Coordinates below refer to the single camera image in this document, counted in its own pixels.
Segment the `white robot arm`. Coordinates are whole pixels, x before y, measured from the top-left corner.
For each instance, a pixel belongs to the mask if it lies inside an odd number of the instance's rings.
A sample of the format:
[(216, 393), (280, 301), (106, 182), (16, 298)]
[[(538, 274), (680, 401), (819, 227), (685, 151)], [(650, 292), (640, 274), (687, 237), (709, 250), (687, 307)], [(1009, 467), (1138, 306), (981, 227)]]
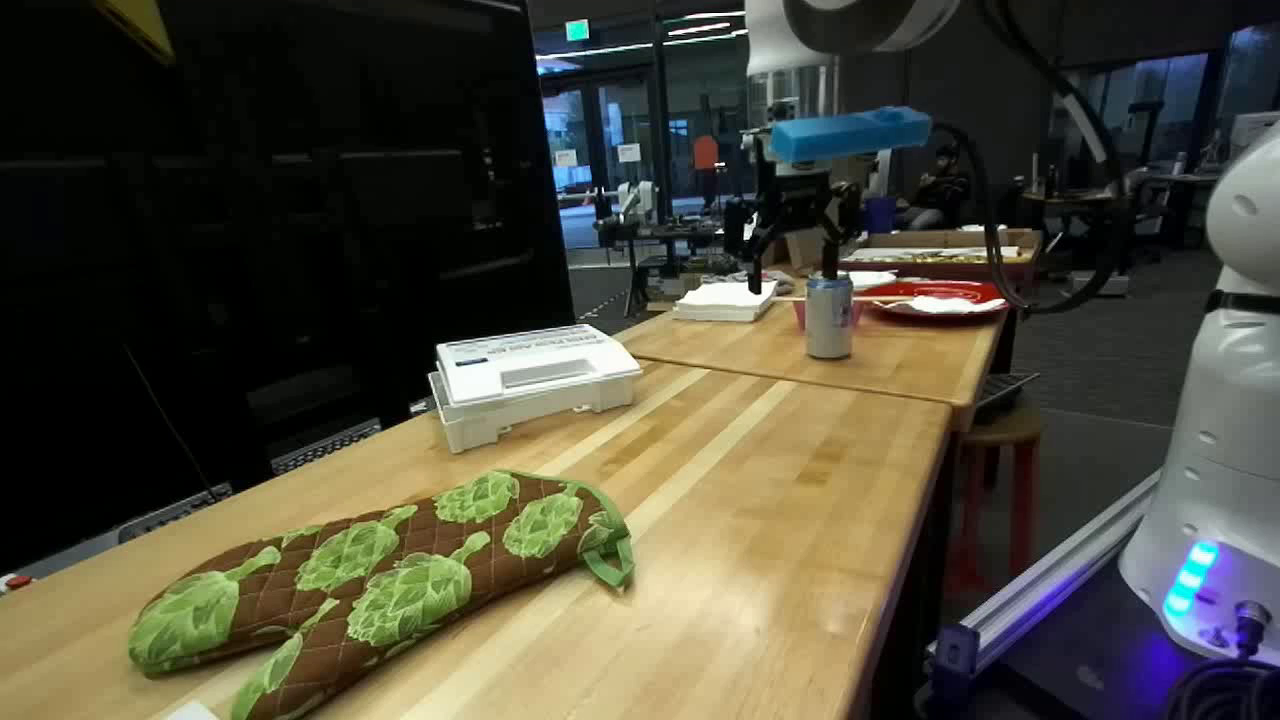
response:
[[(743, 0), (749, 79), (819, 69), (859, 52), (908, 52), (931, 39), (959, 0)], [(884, 149), (919, 149), (938, 122), (918, 107), (768, 122), (759, 160), (811, 165)]]

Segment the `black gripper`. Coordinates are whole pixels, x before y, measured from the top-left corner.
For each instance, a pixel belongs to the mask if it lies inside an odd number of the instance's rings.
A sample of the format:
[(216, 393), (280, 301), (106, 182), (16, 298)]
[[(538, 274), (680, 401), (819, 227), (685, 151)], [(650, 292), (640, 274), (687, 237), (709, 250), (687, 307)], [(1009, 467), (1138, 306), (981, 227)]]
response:
[(754, 141), (755, 151), (755, 237), (749, 245), (749, 292), (765, 292), (765, 252), (768, 240), (787, 233), (824, 227), (830, 240), (817, 245), (811, 276), (832, 279), (842, 269), (836, 222), (832, 222), (832, 172), (830, 167), (783, 167), (768, 133)]

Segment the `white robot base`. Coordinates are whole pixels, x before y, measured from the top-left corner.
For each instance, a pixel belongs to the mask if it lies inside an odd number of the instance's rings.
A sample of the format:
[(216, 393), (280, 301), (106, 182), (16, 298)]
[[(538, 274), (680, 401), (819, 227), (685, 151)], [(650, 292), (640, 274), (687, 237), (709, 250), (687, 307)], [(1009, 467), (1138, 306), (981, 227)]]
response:
[(1210, 195), (1218, 289), (1121, 581), (1211, 659), (1280, 664), (1280, 128)]

